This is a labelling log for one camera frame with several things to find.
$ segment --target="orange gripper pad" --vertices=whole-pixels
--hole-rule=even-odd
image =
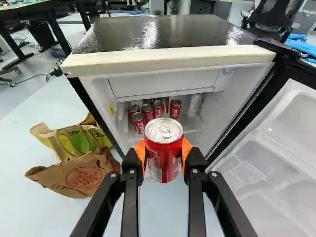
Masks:
[[[188,140],[184,138],[182,142],[182,152],[181,152],[181,160],[182,160],[181,170],[182,170],[183,175],[184,175],[184,165],[186,163],[185,161],[192,147],[193,146],[188,142]]]
[[[134,150],[138,156],[138,158],[142,162],[143,166],[143,175],[145,175],[145,158],[146,158],[146,149],[145,149],[145,141],[141,140],[135,147]]]

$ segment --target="pull tab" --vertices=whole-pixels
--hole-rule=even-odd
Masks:
[[[170,131],[170,128],[168,126],[162,125],[158,128],[158,131],[164,139],[169,139],[173,136],[173,132]]]

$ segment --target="mini fridge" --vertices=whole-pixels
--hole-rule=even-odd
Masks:
[[[128,106],[179,99],[184,137],[206,172],[222,173],[257,235],[312,237],[316,70],[300,57],[214,15],[112,17],[96,21],[61,68],[122,159],[144,136]]]

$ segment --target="black fridge top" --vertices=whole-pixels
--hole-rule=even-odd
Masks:
[[[73,54],[253,44],[256,39],[215,15],[109,17],[96,20]]]

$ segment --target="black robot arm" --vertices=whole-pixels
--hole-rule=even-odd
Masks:
[[[144,179],[145,152],[131,148],[122,162],[122,173],[108,173],[83,212],[71,237],[101,237],[113,208],[124,193],[121,237],[139,237],[139,186]],[[189,189],[188,237],[206,237],[203,193],[214,210],[227,237],[257,237],[243,209],[220,172],[206,174],[206,161],[193,147],[182,157],[184,181]]]

